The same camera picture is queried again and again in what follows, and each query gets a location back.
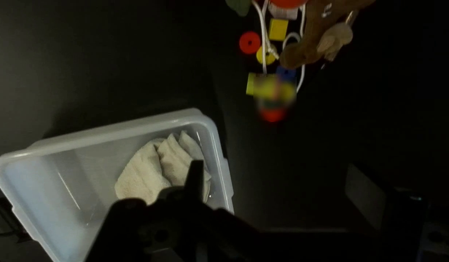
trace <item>plastic container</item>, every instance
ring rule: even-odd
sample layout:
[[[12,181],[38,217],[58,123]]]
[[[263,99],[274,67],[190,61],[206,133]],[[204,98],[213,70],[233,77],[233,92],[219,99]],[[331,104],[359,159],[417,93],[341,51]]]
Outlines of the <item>plastic container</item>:
[[[213,208],[233,213],[233,188],[214,123],[197,109],[42,140],[0,157],[0,188],[54,261],[85,261],[112,203],[114,184],[143,144],[188,131],[213,176]]]

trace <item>dark background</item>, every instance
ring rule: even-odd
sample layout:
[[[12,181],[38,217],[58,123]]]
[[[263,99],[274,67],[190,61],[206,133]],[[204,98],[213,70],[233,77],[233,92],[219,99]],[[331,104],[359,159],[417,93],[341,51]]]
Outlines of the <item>dark background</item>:
[[[196,107],[220,128],[252,226],[366,230],[344,197],[351,162],[449,208],[445,3],[378,0],[277,125],[245,95],[248,26],[212,0],[0,0],[0,155]]]

